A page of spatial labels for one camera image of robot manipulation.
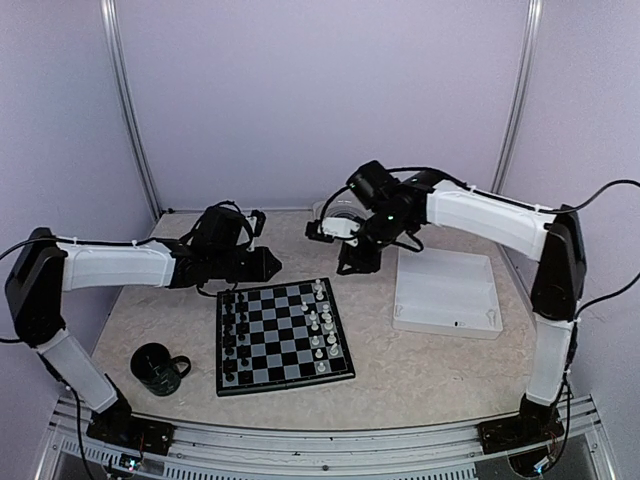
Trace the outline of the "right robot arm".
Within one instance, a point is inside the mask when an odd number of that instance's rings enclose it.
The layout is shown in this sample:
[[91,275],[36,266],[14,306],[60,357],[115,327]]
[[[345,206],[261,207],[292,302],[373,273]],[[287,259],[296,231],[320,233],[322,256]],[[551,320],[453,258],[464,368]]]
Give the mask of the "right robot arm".
[[374,273],[384,248],[414,239],[424,226],[485,239],[531,266],[529,306],[535,322],[533,371],[511,433],[535,442],[551,424],[571,364],[584,290],[586,258],[578,214],[569,206],[522,203],[486,192],[431,167],[386,168],[373,160],[347,180],[369,212],[366,219],[320,219],[320,229],[342,241],[341,273]]

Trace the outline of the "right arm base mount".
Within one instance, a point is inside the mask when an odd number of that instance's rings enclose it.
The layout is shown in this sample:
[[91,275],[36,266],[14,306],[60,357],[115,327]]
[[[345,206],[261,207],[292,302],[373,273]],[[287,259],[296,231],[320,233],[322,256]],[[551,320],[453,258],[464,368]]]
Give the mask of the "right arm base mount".
[[477,429],[485,455],[548,441],[565,433],[559,417],[541,426],[536,419],[524,420],[520,415],[481,422]]

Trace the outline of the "white plastic tray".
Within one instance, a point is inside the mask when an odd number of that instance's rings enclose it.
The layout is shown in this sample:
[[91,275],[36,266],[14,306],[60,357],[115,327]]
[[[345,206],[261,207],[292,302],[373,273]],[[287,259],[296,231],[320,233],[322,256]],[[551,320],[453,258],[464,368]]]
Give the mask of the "white plastic tray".
[[503,324],[490,258],[433,248],[400,251],[392,327],[497,339]]

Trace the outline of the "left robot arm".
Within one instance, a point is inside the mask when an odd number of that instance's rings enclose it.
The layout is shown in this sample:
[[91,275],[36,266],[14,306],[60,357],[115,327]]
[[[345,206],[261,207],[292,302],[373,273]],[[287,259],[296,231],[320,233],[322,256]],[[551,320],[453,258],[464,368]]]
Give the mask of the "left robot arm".
[[32,231],[15,245],[19,256],[5,282],[15,342],[34,349],[52,374],[66,383],[92,412],[102,430],[121,445],[140,434],[127,400],[70,334],[61,314],[65,292],[94,287],[202,287],[272,279],[282,263],[255,241],[266,216],[243,213],[235,203],[208,207],[178,238],[126,242],[59,237],[48,228]]

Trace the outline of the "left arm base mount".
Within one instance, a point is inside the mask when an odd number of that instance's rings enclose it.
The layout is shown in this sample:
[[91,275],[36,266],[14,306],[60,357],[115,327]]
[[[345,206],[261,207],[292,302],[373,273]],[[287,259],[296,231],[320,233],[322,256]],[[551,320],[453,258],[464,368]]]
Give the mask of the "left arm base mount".
[[136,450],[143,454],[167,456],[175,427],[168,422],[127,413],[93,412],[87,428],[89,438]]

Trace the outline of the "white chess bishop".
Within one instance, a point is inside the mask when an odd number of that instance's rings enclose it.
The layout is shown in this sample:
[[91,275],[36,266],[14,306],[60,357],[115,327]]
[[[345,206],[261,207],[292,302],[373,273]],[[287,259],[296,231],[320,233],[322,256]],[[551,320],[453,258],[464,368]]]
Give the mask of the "white chess bishop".
[[330,310],[330,305],[329,304],[324,304],[322,306],[321,318],[325,322],[331,322],[332,321],[332,315],[331,315],[331,310]]

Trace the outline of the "black and grey chessboard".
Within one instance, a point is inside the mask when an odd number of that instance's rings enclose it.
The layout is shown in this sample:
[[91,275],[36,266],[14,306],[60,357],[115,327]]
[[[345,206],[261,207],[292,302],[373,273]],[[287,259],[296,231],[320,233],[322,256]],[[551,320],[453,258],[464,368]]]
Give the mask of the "black and grey chessboard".
[[[317,301],[313,285],[320,279],[325,299]],[[301,311],[302,302],[309,310]],[[334,329],[327,332],[322,306],[330,305]],[[311,330],[309,315],[315,311],[318,331]],[[329,355],[330,333],[340,353]],[[313,347],[311,338],[321,345]],[[323,359],[314,352],[323,351]],[[216,394],[219,397],[249,395],[310,387],[356,377],[336,298],[327,277],[297,282],[226,290],[217,294]],[[327,370],[317,372],[324,362]]]

